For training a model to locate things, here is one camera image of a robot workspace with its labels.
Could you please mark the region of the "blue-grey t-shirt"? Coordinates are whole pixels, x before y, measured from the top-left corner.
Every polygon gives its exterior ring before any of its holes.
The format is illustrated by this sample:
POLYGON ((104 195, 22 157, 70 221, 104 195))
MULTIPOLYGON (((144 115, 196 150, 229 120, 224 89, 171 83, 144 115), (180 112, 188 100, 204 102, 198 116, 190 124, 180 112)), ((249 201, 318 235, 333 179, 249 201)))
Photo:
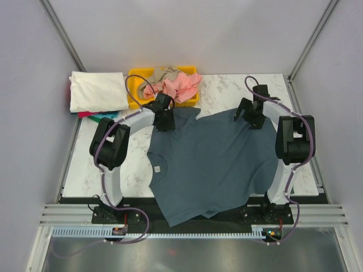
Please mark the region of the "blue-grey t-shirt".
POLYGON ((151 134, 150 189, 173 227, 196 216, 244 205, 272 185, 278 158, 271 120, 254 130, 234 110, 199 117, 198 108, 177 108, 175 130, 151 134))

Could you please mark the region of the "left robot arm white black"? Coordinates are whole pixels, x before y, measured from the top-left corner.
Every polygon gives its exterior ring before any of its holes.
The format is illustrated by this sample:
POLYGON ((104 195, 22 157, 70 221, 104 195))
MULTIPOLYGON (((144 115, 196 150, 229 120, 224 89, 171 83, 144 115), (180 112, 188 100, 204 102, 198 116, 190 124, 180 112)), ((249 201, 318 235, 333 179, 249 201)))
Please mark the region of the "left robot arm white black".
POLYGON ((174 108, 175 101, 171 96, 158 93, 154 101, 118 121, 110 118, 99 121, 89 153, 100 170, 100 200, 107 205, 104 215, 112 223, 120 222, 125 214, 119 205, 123 200, 120 167, 126 159, 130 136, 149 126, 161 132, 175 130, 174 108))

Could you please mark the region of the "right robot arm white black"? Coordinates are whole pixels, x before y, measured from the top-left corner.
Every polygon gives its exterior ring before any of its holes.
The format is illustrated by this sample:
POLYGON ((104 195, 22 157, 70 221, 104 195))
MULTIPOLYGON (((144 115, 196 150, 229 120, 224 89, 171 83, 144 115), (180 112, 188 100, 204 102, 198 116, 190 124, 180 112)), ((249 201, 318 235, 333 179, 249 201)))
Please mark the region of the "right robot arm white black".
POLYGON ((290 193, 297 169, 315 155, 315 120, 290 110, 277 97, 271 97, 265 84, 248 89, 253 99, 243 98, 234 121, 242 117, 251 129, 261 129, 268 120, 277 125, 275 153, 278 166, 271 187, 267 190, 270 203, 260 208, 261 219, 273 223, 280 217, 277 205, 290 202, 290 193))

